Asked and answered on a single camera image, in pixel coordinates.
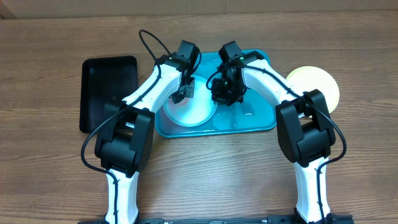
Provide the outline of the light blue plate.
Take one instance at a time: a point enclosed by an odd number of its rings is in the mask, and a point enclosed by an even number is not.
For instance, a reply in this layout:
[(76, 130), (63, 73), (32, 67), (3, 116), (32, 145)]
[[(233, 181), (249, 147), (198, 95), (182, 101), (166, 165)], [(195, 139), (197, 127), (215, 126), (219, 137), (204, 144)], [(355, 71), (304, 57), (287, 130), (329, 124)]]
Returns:
[(175, 104), (169, 98), (163, 109), (171, 121), (185, 127), (194, 127), (208, 121), (215, 113), (217, 105), (211, 99), (211, 91), (206, 87), (206, 79), (194, 75), (194, 91), (192, 98), (184, 98)]

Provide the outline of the yellow plate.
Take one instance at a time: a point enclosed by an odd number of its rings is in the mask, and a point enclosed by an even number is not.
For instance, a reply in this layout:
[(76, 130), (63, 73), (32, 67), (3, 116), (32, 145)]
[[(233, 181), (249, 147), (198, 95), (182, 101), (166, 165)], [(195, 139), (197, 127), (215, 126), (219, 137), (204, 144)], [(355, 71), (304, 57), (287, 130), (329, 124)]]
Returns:
[(326, 100), (329, 113), (338, 106), (340, 90), (335, 79), (325, 70), (314, 67), (299, 67), (289, 73), (286, 80), (304, 91), (320, 90)]

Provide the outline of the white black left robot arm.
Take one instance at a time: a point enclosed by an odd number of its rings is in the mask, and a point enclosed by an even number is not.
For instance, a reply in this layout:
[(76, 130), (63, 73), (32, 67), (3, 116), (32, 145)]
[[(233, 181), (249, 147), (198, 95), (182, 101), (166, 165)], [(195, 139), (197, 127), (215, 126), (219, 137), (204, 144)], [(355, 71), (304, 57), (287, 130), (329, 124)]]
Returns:
[(193, 97), (192, 73), (199, 48), (183, 40), (178, 50), (155, 60), (150, 77), (120, 103), (107, 105), (95, 129), (95, 156), (108, 180), (109, 205), (103, 223), (135, 223), (137, 181), (152, 150), (155, 114), (167, 101)]

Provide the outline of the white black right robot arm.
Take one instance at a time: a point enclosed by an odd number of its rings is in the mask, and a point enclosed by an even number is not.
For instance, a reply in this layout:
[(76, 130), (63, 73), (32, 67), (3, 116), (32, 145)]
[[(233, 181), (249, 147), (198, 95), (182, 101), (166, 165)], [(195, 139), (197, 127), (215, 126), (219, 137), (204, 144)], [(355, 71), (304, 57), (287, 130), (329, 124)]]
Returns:
[(243, 53), (235, 42), (218, 52), (221, 64), (206, 86), (219, 105), (242, 103), (252, 89), (275, 109), (277, 138), (284, 156), (294, 165), (299, 223), (328, 223), (325, 169), (336, 141), (326, 99), (319, 90), (301, 91), (278, 74), (257, 51)]

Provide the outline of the teal plastic tray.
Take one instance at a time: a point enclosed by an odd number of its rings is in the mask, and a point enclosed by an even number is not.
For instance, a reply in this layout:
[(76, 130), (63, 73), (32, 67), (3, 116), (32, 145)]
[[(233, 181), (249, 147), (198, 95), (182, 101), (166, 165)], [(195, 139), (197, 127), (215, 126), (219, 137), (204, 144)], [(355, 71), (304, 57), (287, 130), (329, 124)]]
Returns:
[[(217, 52), (203, 53), (200, 66), (192, 76), (207, 80), (220, 64), (221, 59)], [(175, 124), (166, 116), (163, 105), (155, 115), (155, 128), (166, 138), (267, 131), (275, 126), (274, 107), (252, 89), (247, 90), (242, 103), (217, 105), (214, 115), (198, 126)]]

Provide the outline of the black plastic tray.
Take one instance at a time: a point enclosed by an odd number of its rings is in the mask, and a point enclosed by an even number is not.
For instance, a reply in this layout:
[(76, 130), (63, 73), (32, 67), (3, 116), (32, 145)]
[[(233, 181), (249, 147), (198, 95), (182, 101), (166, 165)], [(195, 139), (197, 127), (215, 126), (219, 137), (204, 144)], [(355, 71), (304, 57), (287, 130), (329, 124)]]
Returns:
[(85, 60), (81, 72), (80, 131), (94, 131), (105, 120), (104, 105), (121, 101), (137, 88), (137, 60), (134, 56)]

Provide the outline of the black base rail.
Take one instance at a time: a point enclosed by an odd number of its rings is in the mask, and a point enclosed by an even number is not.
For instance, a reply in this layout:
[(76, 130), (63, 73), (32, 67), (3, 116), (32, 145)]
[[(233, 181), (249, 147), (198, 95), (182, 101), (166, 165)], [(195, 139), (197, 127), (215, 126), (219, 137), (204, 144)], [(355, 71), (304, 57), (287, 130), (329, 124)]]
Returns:
[[(105, 219), (92, 222), (78, 222), (79, 224), (102, 224), (108, 223)], [(225, 219), (182, 219), (164, 220), (162, 218), (139, 218), (135, 223), (138, 224), (296, 224), (304, 223), (299, 220), (298, 215), (269, 215), (262, 218), (225, 218)], [(325, 223), (331, 224), (354, 224), (352, 215), (329, 214)]]

